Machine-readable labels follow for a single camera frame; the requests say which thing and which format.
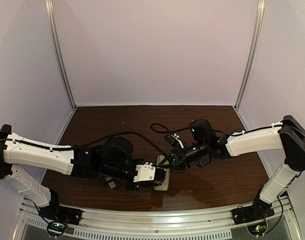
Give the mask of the grey battery cover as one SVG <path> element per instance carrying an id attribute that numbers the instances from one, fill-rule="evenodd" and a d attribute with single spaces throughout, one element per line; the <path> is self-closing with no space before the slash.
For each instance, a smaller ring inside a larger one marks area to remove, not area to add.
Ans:
<path id="1" fill-rule="evenodd" d="M 114 179 L 110 177 L 106 177 L 103 182 L 104 186 L 108 186 L 110 189 L 114 189 L 116 187 Z"/>

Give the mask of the white remote control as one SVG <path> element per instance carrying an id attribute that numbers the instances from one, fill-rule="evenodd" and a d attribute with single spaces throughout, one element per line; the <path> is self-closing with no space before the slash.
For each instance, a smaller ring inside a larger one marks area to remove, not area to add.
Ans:
<path id="1" fill-rule="evenodd" d="M 157 185 L 153 187 L 155 191 L 165 192 L 169 189 L 170 183 L 170 169 L 164 168 L 160 171 L 160 175 L 158 177 Z"/>

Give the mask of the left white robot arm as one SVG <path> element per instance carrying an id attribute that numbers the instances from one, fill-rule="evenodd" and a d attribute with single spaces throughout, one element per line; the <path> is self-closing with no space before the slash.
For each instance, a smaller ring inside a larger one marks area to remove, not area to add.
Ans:
<path id="1" fill-rule="evenodd" d="M 21 166 L 52 170 L 74 178 L 108 177 L 121 180 L 132 189 L 155 180 L 156 168 L 141 159 L 134 160 L 132 143 L 120 135 L 105 137 L 105 143 L 92 146 L 53 145 L 23 138 L 11 125 L 0 129 L 0 180 L 10 181 L 19 193 L 41 209 L 58 208 L 58 194 L 42 186 Z"/>

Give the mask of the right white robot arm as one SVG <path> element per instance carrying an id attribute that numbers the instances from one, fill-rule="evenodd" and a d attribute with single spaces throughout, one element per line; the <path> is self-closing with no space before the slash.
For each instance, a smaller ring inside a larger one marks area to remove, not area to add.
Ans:
<path id="1" fill-rule="evenodd" d="M 217 135 L 220 131 L 213 129 L 205 119 L 193 121 L 188 129 L 194 143 L 186 147 L 176 145 L 168 156 L 171 166 L 178 169 L 185 169 L 204 156 L 230 159 L 266 150 L 284 151 L 284 161 L 253 201 L 256 207 L 271 207 L 272 202 L 305 171 L 305 130 L 291 115 L 269 126 L 220 136 Z"/>

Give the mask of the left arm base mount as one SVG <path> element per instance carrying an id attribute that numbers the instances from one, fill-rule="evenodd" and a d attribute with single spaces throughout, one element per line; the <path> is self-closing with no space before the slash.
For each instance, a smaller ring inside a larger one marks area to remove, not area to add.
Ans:
<path id="1" fill-rule="evenodd" d="M 53 237 L 61 237 L 69 225 L 78 226 L 82 218 L 83 211 L 59 205 L 57 207 L 46 206 L 36 207 L 38 215 L 46 222 L 46 231 Z"/>

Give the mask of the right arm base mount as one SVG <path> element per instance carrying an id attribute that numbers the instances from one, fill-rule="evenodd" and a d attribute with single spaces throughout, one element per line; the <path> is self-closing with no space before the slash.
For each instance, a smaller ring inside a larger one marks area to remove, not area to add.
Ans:
<path id="1" fill-rule="evenodd" d="M 264 236 L 268 230 L 267 218 L 275 215 L 271 205 L 265 208 L 260 205 L 238 206 L 231 210 L 235 225 L 245 224 L 249 234 L 254 237 Z"/>

